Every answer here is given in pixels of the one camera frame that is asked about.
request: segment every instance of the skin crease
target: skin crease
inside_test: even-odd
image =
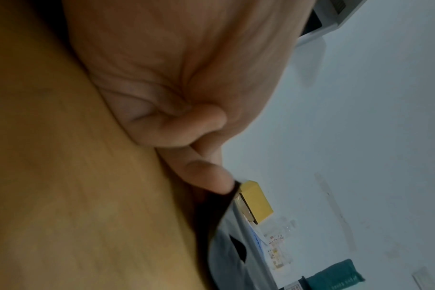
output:
[[[313,0],[63,0],[71,44],[130,137],[228,193],[213,155],[262,111]]]

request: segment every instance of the wooden surface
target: wooden surface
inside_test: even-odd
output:
[[[0,0],[0,289],[203,289],[189,200],[29,4]]]

